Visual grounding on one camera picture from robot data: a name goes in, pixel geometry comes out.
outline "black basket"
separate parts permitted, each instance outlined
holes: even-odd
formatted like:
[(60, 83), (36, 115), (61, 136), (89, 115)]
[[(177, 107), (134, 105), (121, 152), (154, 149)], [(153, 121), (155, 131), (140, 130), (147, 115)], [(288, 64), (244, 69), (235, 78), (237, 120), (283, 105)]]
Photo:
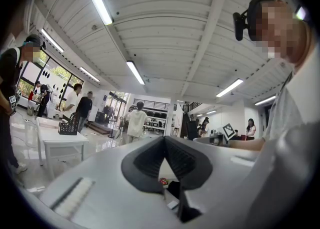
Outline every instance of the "black basket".
[(58, 133), (60, 135), (77, 135), (80, 121), (80, 113), (74, 112), (71, 114), (67, 123), (60, 122), (58, 127)]

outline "red object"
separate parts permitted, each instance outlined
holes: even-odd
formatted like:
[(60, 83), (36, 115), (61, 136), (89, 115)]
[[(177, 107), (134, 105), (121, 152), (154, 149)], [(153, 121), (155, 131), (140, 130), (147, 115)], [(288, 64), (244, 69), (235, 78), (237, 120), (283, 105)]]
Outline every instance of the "red object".
[(29, 95), (29, 97), (28, 97), (28, 100), (30, 101), (30, 100), (32, 100), (32, 97), (34, 96), (34, 92), (33, 91), (31, 91), (30, 92), (30, 95)]

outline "black t-shirt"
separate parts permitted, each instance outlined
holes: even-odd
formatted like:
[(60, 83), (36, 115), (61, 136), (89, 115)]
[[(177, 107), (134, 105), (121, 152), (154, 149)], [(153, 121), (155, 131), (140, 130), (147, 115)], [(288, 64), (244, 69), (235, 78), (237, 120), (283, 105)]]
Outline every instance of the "black t-shirt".
[(92, 100), (87, 96), (81, 98), (78, 107), (76, 108), (76, 112), (81, 114), (81, 117), (86, 118), (88, 116), (89, 111), (92, 108)]
[(40, 87), (40, 92), (41, 93), (45, 93), (46, 91), (46, 96), (44, 97), (46, 100), (49, 100), (50, 99), (50, 93), (48, 91), (48, 86), (46, 84), (42, 84), (41, 87)]
[(14, 48), (10, 48), (5, 51), (0, 57), (0, 76), (3, 79), (0, 84), (0, 90), (5, 98), (15, 95), (16, 84), (19, 80), (20, 71), (22, 66), (19, 66), (21, 59), (21, 47), (20, 57), (17, 57), (17, 51)]

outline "wire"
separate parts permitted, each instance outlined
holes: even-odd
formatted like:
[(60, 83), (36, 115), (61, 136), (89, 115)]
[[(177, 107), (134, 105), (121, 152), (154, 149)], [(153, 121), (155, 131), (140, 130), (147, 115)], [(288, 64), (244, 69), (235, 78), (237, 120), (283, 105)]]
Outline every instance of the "wire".
[(20, 112), (18, 112), (18, 111), (15, 111), (15, 112), (18, 113), (18, 114), (20, 114), (21, 117), (22, 117), (22, 119), (24, 119), (25, 121), (31, 122), (34, 126), (37, 126), (33, 121), (28, 120), (28, 119), (25, 119), (24, 116), (23, 116)]
[(13, 135), (12, 136), (13, 138), (17, 138), (17, 139), (20, 139), (22, 142), (24, 142), (24, 144), (29, 147), (29, 148), (37, 148), (36, 146), (30, 146), (30, 145), (27, 145), (27, 143), (20, 137), (16, 136), (16, 135)]

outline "sneaker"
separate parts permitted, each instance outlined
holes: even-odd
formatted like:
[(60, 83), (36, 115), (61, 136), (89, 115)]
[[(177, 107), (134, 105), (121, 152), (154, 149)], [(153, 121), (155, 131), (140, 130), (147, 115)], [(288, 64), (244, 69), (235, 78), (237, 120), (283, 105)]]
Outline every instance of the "sneaker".
[(28, 167), (27, 167), (26, 164), (24, 164), (24, 163), (19, 163), (19, 167), (17, 167), (17, 168), (15, 169), (15, 173), (18, 175), (18, 174), (20, 174), (20, 172), (26, 171), (27, 168), (28, 168)]

